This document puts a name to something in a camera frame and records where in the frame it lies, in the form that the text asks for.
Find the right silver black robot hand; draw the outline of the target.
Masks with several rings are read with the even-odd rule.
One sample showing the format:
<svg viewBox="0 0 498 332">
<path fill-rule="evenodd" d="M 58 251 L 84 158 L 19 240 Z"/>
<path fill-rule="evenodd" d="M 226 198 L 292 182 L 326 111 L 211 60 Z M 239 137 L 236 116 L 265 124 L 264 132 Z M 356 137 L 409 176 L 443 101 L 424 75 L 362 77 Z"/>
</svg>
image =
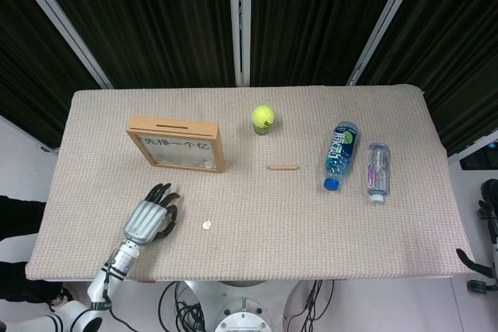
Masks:
<svg viewBox="0 0 498 332">
<path fill-rule="evenodd" d="M 457 248 L 460 261 L 470 270 L 486 276 L 497 278 L 497 179 L 489 179 L 480 187 L 482 199 L 479 200 L 477 215 L 487 222 L 489 238 L 493 249 L 493 266 L 488 267 L 472 261 L 465 251 Z"/>
</svg>

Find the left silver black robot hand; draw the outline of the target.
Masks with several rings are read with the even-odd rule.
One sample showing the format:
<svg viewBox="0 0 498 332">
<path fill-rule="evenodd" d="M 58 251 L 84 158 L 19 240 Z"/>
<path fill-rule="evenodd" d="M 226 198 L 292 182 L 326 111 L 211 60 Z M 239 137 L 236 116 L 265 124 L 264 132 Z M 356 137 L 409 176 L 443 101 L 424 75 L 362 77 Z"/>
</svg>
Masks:
<svg viewBox="0 0 498 332">
<path fill-rule="evenodd" d="M 124 227 L 126 239 L 145 246 L 172 233 L 178 214 L 174 200 L 180 195 L 168 193 L 170 187 L 170 183 L 159 183 L 138 203 Z"/>
</svg>

